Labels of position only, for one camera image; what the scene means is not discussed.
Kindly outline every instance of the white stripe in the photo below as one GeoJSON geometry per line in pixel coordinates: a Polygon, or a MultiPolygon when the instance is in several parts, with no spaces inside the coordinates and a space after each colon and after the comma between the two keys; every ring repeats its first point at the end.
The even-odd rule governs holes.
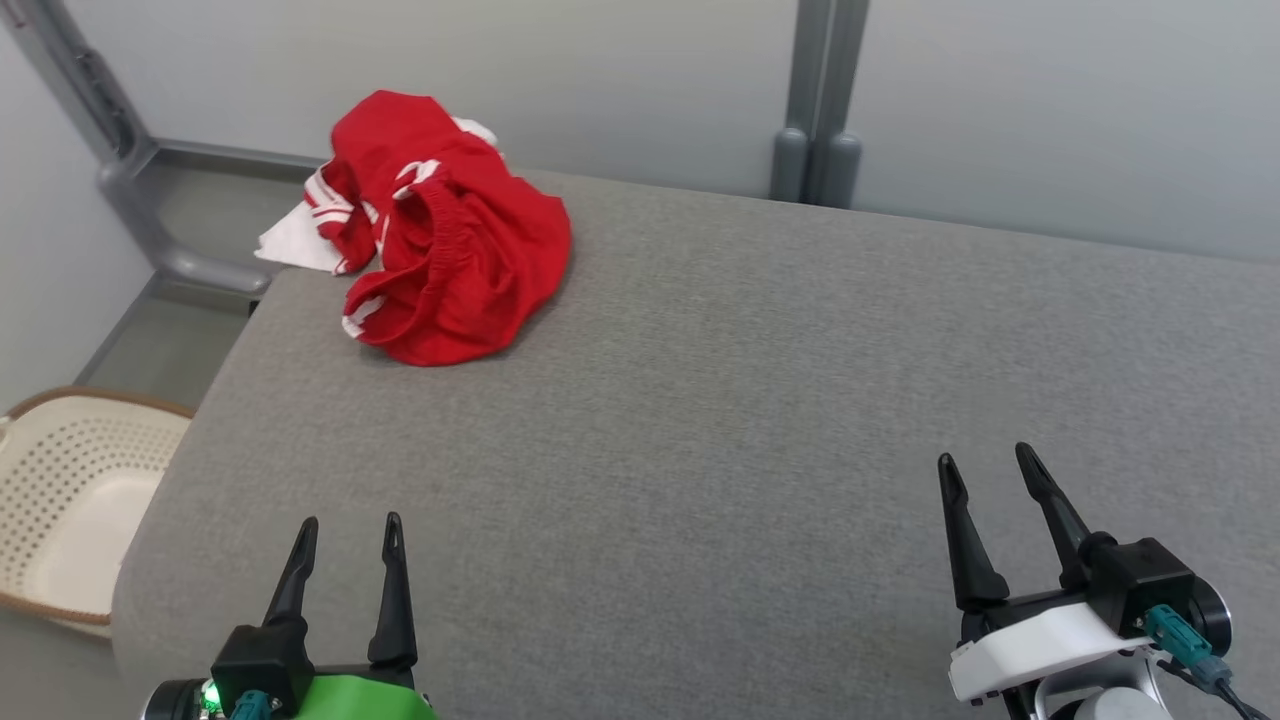
{"type": "Polygon", "coordinates": [[[347,334],[351,337],[360,337],[361,333],[365,332],[365,328],[361,327],[365,324],[365,319],[381,307],[383,302],[387,302],[385,296],[378,296],[372,300],[361,302],[360,307],[356,307],[355,313],[342,316],[342,329],[347,331],[347,334]]]}
{"type": "Polygon", "coordinates": [[[425,163],[415,160],[415,161],[410,163],[408,165],[404,165],[404,168],[396,176],[396,179],[401,179],[410,170],[413,170],[413,179],[410,181],[410,183],[406,184],[404,187],[397,190],[392,195],[392,199],[393,200],[404,200],[406,197],[408,197],[410,195],[412,195],[413,191],[410,190],[410,188],[413,187],[415,184],[421,183],[426,178],[431,177],[435,173],[435,169],[439,168],[439,167],[440,167],[440,161],[439,160],[428,160],[425,163]]]}
{"type": "Polygon", "coordinates": [[[387,228],[389,227],[392,227],[390,213],[388,213],[387,217],[383,218],[383,233],[378,237],[378,242],[374,243],[378,247],[379,252],[381,252],[383,246],[387,245],[387,228]]]}
{"type": "Polygon", "coordinates": [[[347,220],[351,219],[351,213],[343,213],[342,210],[329,210],[328,213],[320,213],[319,215],[312,213],[311,219],[315,220],[317,225],[323,225],[325,223],[347,224],[347,220]]]}
{"type": "Polygon", "coordinates": [[[467,119],[467,118],[452,118],[453,124],[458,126],[462,132],[470,132],[471,135],[484,140],[494,147],[498,146],[498,136],[493,133],[492,129],[481,126],[480,123],[467,119]]]}
{"type": "Polygon", "coordinates": [[[355,205],[347,202],[342,196],[335,193],[333,188],[324,182],[324,177],[320,174],[319,170],[316,170],[314,176],[307,178],[307,182],[302,183],[302,188],[311,195],[311,200],[314,200],[316,204],[316,210],[337,209],[337,210],[346,210],[349,213],[356,209],[355,205]]]}

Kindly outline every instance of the teal connector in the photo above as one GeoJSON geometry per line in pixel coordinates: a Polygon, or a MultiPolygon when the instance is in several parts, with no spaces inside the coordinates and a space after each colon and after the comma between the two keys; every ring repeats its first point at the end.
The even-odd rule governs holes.
{"type": "Polygon", "coordinates": [[[1157,605],[1147,611],[1146,628],[1151,639],[1175,660],[1193,667],[1213,655],[1208,642],[1190,626],[1183,616],[1167,605],[1157,605]]]}
{"type": "Polygon", "coordinates": [[[236,701],[230,720],[270,720],[271,698],[262,691],[248,691],[236,701]]]}
{"type": "Polygon", "coordinates": [[[1219,694],[1226,687],[1225,683],[1231,682],[1231,669],[1221,657],[1213,656],[1208,641],[1183,620],[1181,615],[1174,612],[1172,607],[1167,605],[1152,607],[1147,611],[1144,623],[1151,639],[1187,667],[1197,688],[1210,694],[1219,694]]]}

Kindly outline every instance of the laundry basket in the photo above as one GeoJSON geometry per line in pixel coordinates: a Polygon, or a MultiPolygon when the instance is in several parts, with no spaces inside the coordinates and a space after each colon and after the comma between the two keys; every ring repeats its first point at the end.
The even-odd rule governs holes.
{"type": "Polygon", "coordinates": [[[191,415],[65,387],[0,418],[0,605],[110,637],[120,562],[191,415]]]}

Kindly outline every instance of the gray sofa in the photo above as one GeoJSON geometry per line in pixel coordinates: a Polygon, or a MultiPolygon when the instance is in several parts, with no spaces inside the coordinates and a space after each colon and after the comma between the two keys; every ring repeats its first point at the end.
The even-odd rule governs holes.
{"type": "Polygon", "coordinates": [[[955,454],[1014,592],[1051,589],[1025,439],[1094,529],[1219,588],[1239,692],[1280,710],[1280,270],[530,179],[576,246],[502,356],[398,365],[342,332],[349,281],[271,287],[120,573],[140,702],[261,619],[311,514],[311,656],[360,661],[398,510],[447,720],[998,717],[950,693],[934,462],[955,454]]]}

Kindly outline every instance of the gray wall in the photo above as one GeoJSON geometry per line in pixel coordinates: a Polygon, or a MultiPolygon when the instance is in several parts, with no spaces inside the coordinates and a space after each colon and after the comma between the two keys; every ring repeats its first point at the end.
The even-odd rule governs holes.
{"type": "Polygon", "coordinates": [[[97,160],[0,32],[0,413],[76,379],[151,266],[93,184],[97,160]]]}
{"type": "Polygon", "coordinates": [[[515,165],[768,191],[796,0],[68,0],[151,133],[323,156],[380,87],[515,165]]]}
{"type": "Polygon", "coordinates": [[[1280,4],[873,0],[858,209],[1280,261],[1280,4]]]}

